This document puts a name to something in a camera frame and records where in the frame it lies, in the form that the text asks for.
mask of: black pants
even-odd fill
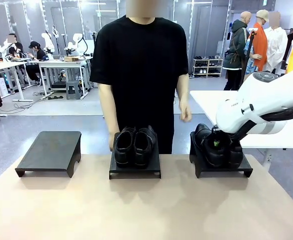
[[[237,91],[240,88],[242,70],[227,70],[227,83],[224,87],[225,91]]]
[[[38,64],[27,65],[25,70],[31,80],[37,81],[37,82],[39,81],[37,74],[40,73],[40,68]]]

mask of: black t-shirt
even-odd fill
[[[39,51],[37,51],[36,53],[36,59],[38,60],[42,60],[44,56],[46,56],[46,52],[43,51],[42,49],[40,49]]]
[[[124,16],[97,35],[90,80],[111,85],[120,131],[151,125],[173,133],[175,89],[187,73],[186,34],[172,21],[142,25]]]

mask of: desk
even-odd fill
[[[17,74],[17,70],[15,68],[15,67],[21,66],[21,65],[24,65],[24,69],[26,68],[26,62],[10,62],[10,61],[0,62],[0,73],[6,74],[6,77],[8,78],[8,84],[10,87],[11,94],[13,93],[13,85],[11,83],[9,71],[12,71],[12,73],[13,73],[13,77],[14,77],[15,83],[17,85],[19,94],[20,94],[20,99],[14,99],[14,100],[12,100],[13,102],[33,102],[33,100],[31,100],[31,99],[25,99],[23,96],[23,93],[22,93],[21,84],[20,84],[19,79],[21,81],[24,81],[24,78],[23,78],[20,71],[18,71],[18,74]],[[32,87],[33,85],[31,85],[29,76],[26,71],[25,71],[25,74],[26,74],[27,81],[29,84],[29,86],[26,88]]]
[[[82,91],[83,91],[83,96],[81,99],[83,99],[86,95],[88,95],[88,91],[86,90],[85,85],[87,88],[90,86],[90,84],[89,84],[89,77],[90,76],[86,70],[87,62],[89,60],[90,59],[83,59],[83,60],[73,61],[73,62],[66,62],[66,61],[61,61],[61,60],[48,60],[48,61],[31,61],[30,63],[37,63],[39,65],[43,88],[44,88],[44,92],[46,95],[47,95],[47,91],[46,91],[46,87],[45,87],[45,84],[43,81],[44,77],[43,77],[42,69],[44,69],[44,73],[47,77],[47,85],[48,85],[49,91],[51,90],[50,79],[52,79],[52,81],[54,81],[54,79],[51,78],[51,76],[56,75],[56,72],[54,72],[54,71],[52,73],[50,73],[50,69],[52,69],[52,70],[64,69],[65,73],[67,74],[66,81],[69,81],[67,69],[79,69],[81,82],[82,82]],[[82,67],[83,66],[84,66],[84,76],[82,74]]]
[[[188,155],[161,155],[162,179],[109,180],[110,158],[82,155],[72,178],[19,178],[17,160],[0,176],[0,240],[293,240],[293,200],[250,155],[250,178],[197,179]]]
[[[191,91],[191,96],[204,110],[213,125],[220,103],[234,98],[236,91]],[[293,120],[287,121],[285,127],[276,134],[250,134],[241,141],[243,148],[265,149],[263,166],[269,170],[272,162],[272,149],[293,149]]]

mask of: black shoe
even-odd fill
[[[243,160],[243,149],[239,141],[232,142],[229,149],[229,156],[227,159],[227,165],[231,169],[237,169],[240,167]]]
[[[151,126],[141,128],[134,140],[134,164],[140,168],[146,168],[157,143],[157,137]]]
[[[226,133],[213,132],[205,125],[199,124],[195,130],[195,145],[204,153],[207,163],[213,168],[226,165],[227,142]]]
[[[115,140],[115,162],[119,167],[124,167],[130,163],[132,159],[133,142],[136,129],[125,127]]]

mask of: person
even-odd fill
[[[263,25],[269,22],[269,12],[267,10],[259,10],[256,13],[256,23],[254,28],[257,29],[255,32],[252,47],[250,49],[250,58],[247,62],[245,74],[248,75],[256,72],[257,70],[262,72],[264,65],[267,63],[267,50],[268,50],[268,39],[265,31],[263,30]],[[246,42],[245,50],[249,50],[250,38]]]
[[[16,46],[16,53],[23,53],[23,46],[21,42],[17,41],[17,35],[15,35],[14,33],[10,33],[9,36],[14,36],[14,44]]]
[[[264,70],[273,74],[276,73],[277,65],[282,62],[288,45],[288,36],[280,27],[280,19],[281,14],[278,11],[270,13],[270,27],[264,30],[268,42]]]
[[[136,1],[134,9],[105,25],[96,38],[90,81],[98,83],[111,151],[115,133],[150,125],[159,153],[171,154],[176,89],[181,120],[192,118],[185,31],[153,17],[158,4]]]
[[[47,54],[45,53],[45,51],[43,51],[43,50],[41,49],[41,45],[40,45],[38,42],[36,42],[36,41],[32,41],[32,42],[30,43],[30,46],[29,46],[28,48],[29,48],[29,49],[32,49],[32,50],[34,50],[34,51],[36,52],[36,57],[33,56],[32,53],[28,53],[29,57],[30,57],[32,60],[34,60],[34,61],[42,60],[43,57],[45,57],[45,56],[47,55]],[[26,72],[27,72],[27,74],[28,74],[28,76],[29,76],[29,78],[30,78],[31,80],[36,81],[36,82],[38,82],[38,83],[40,82],[40,80],[39,80],[39,78],[38,78],[38,76],[37,76],[37,74],[40,73],[40,68],[39,68],[38,64],[27,65],[25,70],[26,70]]]
[[[232,24],[232,38],[228,55],[223,62],[223,68],[227,70],[227,83],[225,91],[239,90],[242,76],[242,65],[245,61],[244,49],[246,46],[249,32],[248,24],[251,21],[252,14],[248,11],[241,13],[240,20],[235,20]]]

